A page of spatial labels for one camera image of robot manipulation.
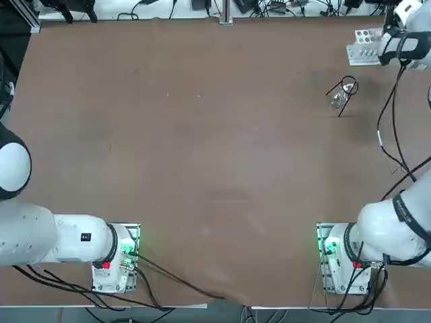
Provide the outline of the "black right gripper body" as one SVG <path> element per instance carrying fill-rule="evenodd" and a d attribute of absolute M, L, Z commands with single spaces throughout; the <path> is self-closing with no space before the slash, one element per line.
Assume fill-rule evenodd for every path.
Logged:
<path fill-rule="evenodd" d="M 393 20 L 393 12 L 386 12 L 383 20 L 383 34 L 387 33 L 394 25 L 396 25 Z"/>

